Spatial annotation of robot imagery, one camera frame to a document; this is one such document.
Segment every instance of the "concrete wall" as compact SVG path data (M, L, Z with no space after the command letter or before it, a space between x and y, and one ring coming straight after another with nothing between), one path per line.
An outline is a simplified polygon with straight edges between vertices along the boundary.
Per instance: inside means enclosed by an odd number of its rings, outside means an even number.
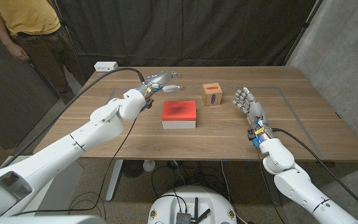
M298 67L358 135L358 1L324 0L287 65ZM302 164L323 192L358 218L358 203L315 164ZM358 195L358 164L336 164L341 180ZM286 203L290 223L316 223Z

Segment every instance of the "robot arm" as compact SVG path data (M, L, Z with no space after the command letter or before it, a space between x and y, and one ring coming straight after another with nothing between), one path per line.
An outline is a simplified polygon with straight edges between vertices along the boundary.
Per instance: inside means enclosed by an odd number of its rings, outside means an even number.
M277 189L289 199L309 211L320 223L355 223L357 220L330 200L316 186L296 162L292 153L275 138L269 127L263 106L247 88L238 90L233 103L246 115L254 130L254 146L267 154L263 165L273 174Z
M160 72L149 76L136 89L124 93L123 99L112 99L95 110L82 127L32 157L0 169L0 216L23 211L60 171L91 148L118 137L124 131L120 119L135 120L144 108L151 107L151 96L159 89L167 88L169 93L182 90L180 86L165 86L174 77L180 74Z

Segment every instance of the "black backdrop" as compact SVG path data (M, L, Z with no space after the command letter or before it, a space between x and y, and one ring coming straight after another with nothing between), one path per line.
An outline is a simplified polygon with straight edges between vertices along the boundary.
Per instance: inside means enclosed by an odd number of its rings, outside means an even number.
M282 65L315 0L58 0L87 76L120 66Z

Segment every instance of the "wooden table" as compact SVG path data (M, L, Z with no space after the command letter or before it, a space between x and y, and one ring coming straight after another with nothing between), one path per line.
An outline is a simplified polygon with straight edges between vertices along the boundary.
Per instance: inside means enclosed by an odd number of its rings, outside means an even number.
M245 114L231 101L243 86L249 87L265 107L270 127L289 131L312 148L317 155L334 162L358 162L358 138L331 106L295 67L138 67L144 76L174 70L183 75L169 85L186 91L153 95L153 107L143 111L117 159L255 161L255 147L247 138L250 126ZM95 72L87 85L102 73ZM205 107L201 84L218 82L223 89L221 105ZM35 152L74 131L89 121L90 114L109 98L135 88L139 79L134 72L117 72L101 80L73 103L53 125ZM195 100L196 129L163 129L164 100ZM112 157L125 138L131 122L116 139L95 147L84 157ZM297 161L314 158L296 141L277 133Z

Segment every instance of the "person's hand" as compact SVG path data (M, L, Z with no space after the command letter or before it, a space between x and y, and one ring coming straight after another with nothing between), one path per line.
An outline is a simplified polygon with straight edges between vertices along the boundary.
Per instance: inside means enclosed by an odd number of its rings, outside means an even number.
M21 48L19 45L11 43L6 47L13 57L21 60L30 60L30 57L27 55L25 50L23 50L23 48Z

